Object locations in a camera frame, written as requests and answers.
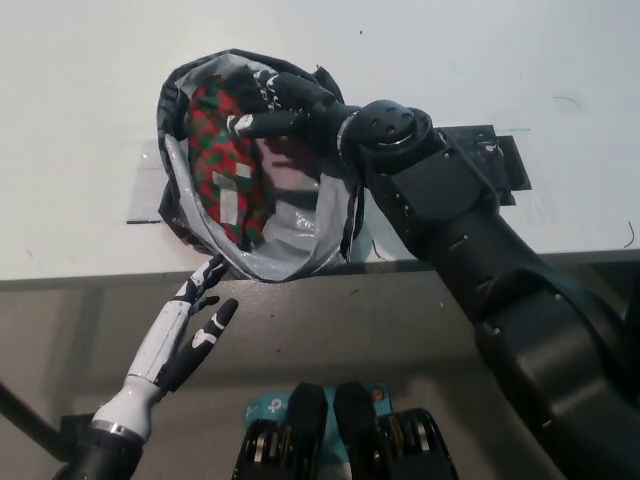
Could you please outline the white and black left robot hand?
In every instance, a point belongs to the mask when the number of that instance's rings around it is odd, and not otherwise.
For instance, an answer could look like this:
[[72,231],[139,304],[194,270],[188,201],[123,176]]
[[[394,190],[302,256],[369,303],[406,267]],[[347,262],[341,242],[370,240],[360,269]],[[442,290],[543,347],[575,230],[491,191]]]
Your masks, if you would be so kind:
[[148,441],[154,406],[167,393],[177,391],[201,365],[238,308],[237,300],[225,301],[191,339],[183,340],[191,317],[219,300],[205,293],[226,271],[223,257],[212,257],[165,303],[138,348],[121,390],[93,416],[93,428]]

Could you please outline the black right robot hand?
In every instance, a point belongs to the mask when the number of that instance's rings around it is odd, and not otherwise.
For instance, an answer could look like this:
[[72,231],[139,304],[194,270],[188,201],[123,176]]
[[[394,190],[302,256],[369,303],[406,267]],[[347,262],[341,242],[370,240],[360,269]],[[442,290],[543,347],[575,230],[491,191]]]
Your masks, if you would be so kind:
[[357,111],[315,81],[288,72],[252,74],[261,107],[227,117],[227,129],[237,138],[275,139],[294,136],[313,150],[339,150],[343,125]]

